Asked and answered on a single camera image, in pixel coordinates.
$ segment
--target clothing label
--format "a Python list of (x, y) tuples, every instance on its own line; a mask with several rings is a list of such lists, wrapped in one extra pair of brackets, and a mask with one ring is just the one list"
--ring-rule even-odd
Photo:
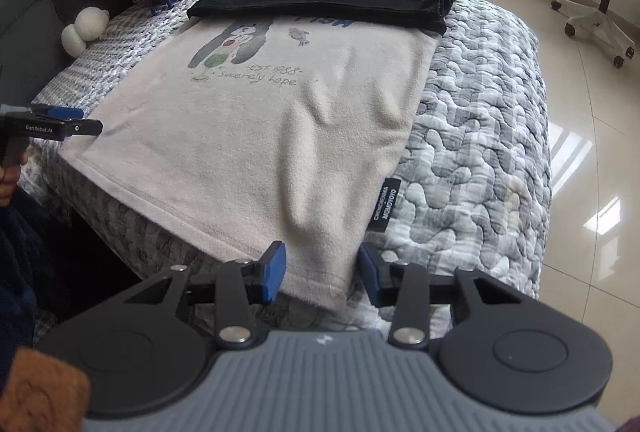
[(400, 181), (400, 179), (393, 179), (391, 177), (388, 177), (385, 179), (385, 182), (382, 183), (382, 189), (378, 196), (376, 209), (371, 216), (367, 229), (380, 233), (385, 232), (386, 225), (389, 224), (391, 212), (393, 211), (396, 199), (398, 198), (401, 183), (402, 181)]

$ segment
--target blue gripper pad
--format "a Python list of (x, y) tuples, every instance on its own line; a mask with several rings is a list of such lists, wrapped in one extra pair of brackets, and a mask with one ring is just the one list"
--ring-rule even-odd
[(369, 296), (369, 302), (373, 307), (380, 307), (380, 292), (382, 291), (380, 272), (365, 244), (361, 244), (358, 248), (356, 262), (360, 278)]
[(287, 269), (287, 251), (285, 245), (281, 242), (275, 250), (269, 248), (267, 252), (272, 251), (270, 259), (264, 263), (264, 285), (262, 287), (263, 303), (270, 304), (276, 298), (282, 279)]
[(540, 417), (489, 408), (454, 388), (427, 354), (393, 348), (376, 331), (274, 331), (255, 349), (221, 354), (184, 399), (139, 417), (86, 420), (82, 430), (612, 432), (615, 428), (591, 407)]
[(82, 119), (84, 117), (84, 112), (81, 108), (51, 107), (46, 113), (47, 116), (58, 119)]

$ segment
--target quilted bedspread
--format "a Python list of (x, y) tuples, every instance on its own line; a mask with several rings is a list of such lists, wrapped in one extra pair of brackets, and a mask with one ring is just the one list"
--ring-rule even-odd
[[(38, 102), (90, 113), (126, 72), (186, 21), (196, 0), (151, 17), (133, 7), (114, 18), (100, 41), (42, 91)], [(422, 263), (433, 273), (477, 267), (537, 296), (550, 207), (545, 85), (538, 41), (511, 12), (483, 0), (458, 0), (431, 62), (411, 135), (394, 177), (402, 180), (384, 233), (369, 232), (385, 259)], [(62, 198), (137, 274), (171, 264), (196, 272), (214, 259), (122, 205), (58, 156), (58, 144), (34, 141), (21, 185), (43, 203)], [(210, 321), (210, 308), (200, 317)], [(335, 314), (279, 297), (258, 317), (275, 326), (378, 328), (391, 311), (368, 303), (356, 281)], [(434, 310), (431, 335), (450, 325)]]

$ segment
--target white chair base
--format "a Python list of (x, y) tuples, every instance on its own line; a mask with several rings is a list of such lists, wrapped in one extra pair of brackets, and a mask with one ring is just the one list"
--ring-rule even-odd
[(551, 2), (551, 7), (555, 10), (560, 9), (561, 6), (578, 13), (569, 17), (566, 21), (564, 32), (567, 36), (574, 36), (576, 26), (596, 25), (604, 30), (609, 43), (616, 51), (617, 56), (613, 60), (613, 64), (616, 67), (620, 68), (622, 66), (625, 57), (633, 58), (636, 52), (636, 43), (606, 13), (603, 13), (597, 7), (583, 6), (570, 0), (554, 0)]

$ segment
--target round black disc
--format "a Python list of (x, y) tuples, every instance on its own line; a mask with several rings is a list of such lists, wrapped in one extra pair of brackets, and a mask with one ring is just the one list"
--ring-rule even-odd
[(438, 362), (473, 399), (514, 414), (595, 403), (612, 368), (596, 333), (534, 302), (478, 307), (445, 336)]
[(63, 323), (38, 344), (91, 381), (89, 414), (144, 414), (185, 393), (206, 364), (202, 338), (186, 323), (144, 304), (111, 305)]

